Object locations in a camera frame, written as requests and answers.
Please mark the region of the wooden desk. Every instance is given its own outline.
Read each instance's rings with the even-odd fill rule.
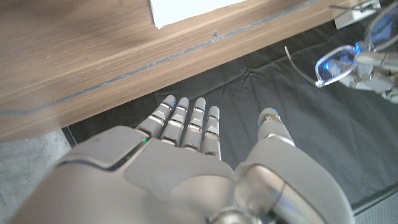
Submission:
[[[76,123],[330,21],[330,4],[358,1],[247,0],[161,30],[149,0],[1,1],[0,141]]]

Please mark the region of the robotic hand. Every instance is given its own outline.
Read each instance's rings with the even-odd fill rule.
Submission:
[[[175,105],[168,96],[135,129],[77,145],[11,223],[354,223],[340,186],[275,110],[260,114],[259,141],[233,171],[220,160],[219,109],[204,126],[199,98],[182,138],[188,99]]]

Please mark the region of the black cloth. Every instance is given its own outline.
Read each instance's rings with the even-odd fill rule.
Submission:
[[[82,142],[116,125],[135,127],[169,94],[198,97],[220,108],[221,157],[233,169],[257,142],[257,118],[275,108],[296,146],[341,185],[350,203],[398,181],[398,105],[339,82],[317,88],[292,68],[315,77],[317,60],[363,39],[365,26],[336,30],[333,22],[253,52],[174,85],[69,126]]]

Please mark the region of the white paper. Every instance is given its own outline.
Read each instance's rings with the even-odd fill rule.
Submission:
[[[189,17],[230,6],[245,0],[150,0],[155,26],[163,26]]]

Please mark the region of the glasses lens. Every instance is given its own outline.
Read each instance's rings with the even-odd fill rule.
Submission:
[[[398,34],[398,5],[382,16],[370,31],[372,45],[386,43]]]
[[[331,57],[321,58],[319,60],[321,63],[317,63],[320,79],[324,82],[330,82],[349,74],[355,68],[355,56],[355,50],[344,49]]]

